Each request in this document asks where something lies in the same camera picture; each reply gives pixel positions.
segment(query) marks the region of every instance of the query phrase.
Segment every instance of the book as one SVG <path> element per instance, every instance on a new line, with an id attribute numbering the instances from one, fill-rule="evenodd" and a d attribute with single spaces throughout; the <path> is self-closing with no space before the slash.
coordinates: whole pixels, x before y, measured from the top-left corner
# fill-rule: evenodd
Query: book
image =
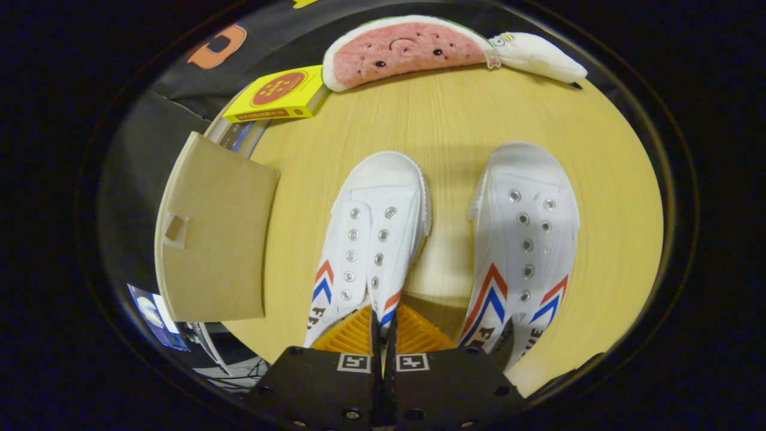
<path id="1" fill-rule="evenodd" d="M 330 90 L 322 82 L 322 66 L 308 66 L 260 77 L 248 85 L 224 112 L 230 123 L 265 118 L 316 115 Z"/>
<path id="2" fill-rule="evenodd" d="M 212 127 L 207 138 L 227 150 L 249 158 L 270 122 L 271 120 L 258 120 L 229 123 L 220 119 Z"/>
<path id="3" fill-rule="evenodd" d="M 191 132 L 155 227 L 157 283 L 173 321 L 263 317 L 264 246 L 278 178 Z"/>

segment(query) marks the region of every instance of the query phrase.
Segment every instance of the yellow box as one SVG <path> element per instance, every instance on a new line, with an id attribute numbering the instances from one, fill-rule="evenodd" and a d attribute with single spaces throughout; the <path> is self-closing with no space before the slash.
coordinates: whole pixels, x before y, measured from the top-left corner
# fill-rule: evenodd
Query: yellow box
<path id="1" fill-rule="evenodd" d="M 226 109 L 231 123 L 263 118 L 313 117 L 329 94 L 322 65 L 276 72 L 255 80 Z"/>

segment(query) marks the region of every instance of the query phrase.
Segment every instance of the white plush toy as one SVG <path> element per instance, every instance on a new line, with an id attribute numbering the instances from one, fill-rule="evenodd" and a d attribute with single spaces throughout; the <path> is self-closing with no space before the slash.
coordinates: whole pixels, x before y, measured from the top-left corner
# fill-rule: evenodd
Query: white plush toy
<path id="1" fill-rule="evenodd" d="M 489 41 L 504 66 L 566 83 L 588 75 L 585 67 L 539 36 L 505 32 Z"/>

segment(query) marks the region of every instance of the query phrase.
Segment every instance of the orange letter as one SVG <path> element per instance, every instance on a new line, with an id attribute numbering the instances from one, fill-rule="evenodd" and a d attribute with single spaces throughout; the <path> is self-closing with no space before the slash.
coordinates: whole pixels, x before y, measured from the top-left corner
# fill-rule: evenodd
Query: orange letter
<path id="1" fill-rule="evenodd" d="M 202 69 L 212 69 L 223 63 L 224 60 L 229 58 L 244 42 L 247 32 L 239 25 L 232 25 L 225 28 L 221 33 L 215 35 L 215 37 L 223 36 L 229 40 L 229 44 L 221 52 L 213 52 L 208 49 L 210 43 L 207 43 L 199 48 L 194 54 L 189 57 L 186 63 L 194 63 Z"/>

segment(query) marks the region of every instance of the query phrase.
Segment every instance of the screw hole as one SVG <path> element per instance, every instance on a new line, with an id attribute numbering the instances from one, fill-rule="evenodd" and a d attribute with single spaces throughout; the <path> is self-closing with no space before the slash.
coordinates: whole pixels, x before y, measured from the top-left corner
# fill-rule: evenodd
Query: screw hole
<path id="1" fill-rule="evenodd" d="M 346 410 L 345 417 L 351 420 L 357 420 L 362 417 L 362 414 L 358 410 Z"/>
<path id="2" fill-rule="evenodd" d="M 412 409 L 404 414 L 406 420 L 421 420 L 424 416 L 423 410 L 420 409 Z"/>

